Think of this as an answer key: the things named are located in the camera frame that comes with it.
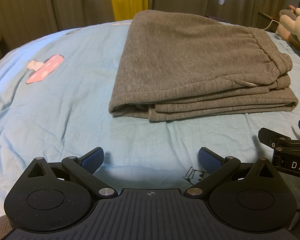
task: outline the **white cable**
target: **white cable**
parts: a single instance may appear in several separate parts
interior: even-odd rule
[[[263,30],[265,31],[266,29],[268,29],[268,28],[271,26],[271,24],[272,24],[273,22],[279,23],[279,22],[277,22],[276,20],[272,20],[272,21],[269,23],[268,27],[264,28]]]

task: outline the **light blue bedsheet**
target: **light blue bedsheet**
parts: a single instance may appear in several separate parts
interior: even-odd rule
[[[112,117],[108,103],[128,28],[108,23],[68,35],[63,31],[32,41],[0,61],[0,216],[5,196],[36,156],[58,162],[100,146],[105,163],[95,175],[119,192],[124,187],[184,190],[202,175],[197,159],[202,146],[254,162],[272,157],[271,149],[258,141],[261,127],[300,139],[300,57],[275,34],[271,37],[279,50],[293,60],[291,88],[299,98],[293,112],[173,122]],[[63,62],[43,81],[26,84],[28,63],[55,54]],[[283,176],[300,207],[300,179]]]

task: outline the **triangular cutout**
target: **triangular cutout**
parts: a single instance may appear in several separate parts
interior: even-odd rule
[[[40,177],[46,175],[40,163],[36,163],[28,174],[28,178]]]
[[[257,176],[259,177],[266,177],[266,178],[274,178],[273,174],[269,170],[268,166],[264,163],[260,165]]]

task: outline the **ribbed black surface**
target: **ribbed black surface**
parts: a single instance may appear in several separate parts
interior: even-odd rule
[[[6,239],[297,240],[284,229],[268,234],[236,231],[211,215],[203,201],[186,198],[177,189],[125,189],[114,199],[99,201],[86,220],[70,229],[50,234],[16,229]]]

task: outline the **folded clothing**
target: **folded clothing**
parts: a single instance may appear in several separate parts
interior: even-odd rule
[[[291,69],[263,30],[146,10],[130,25],[109,112],[166,121],[292,111]]]

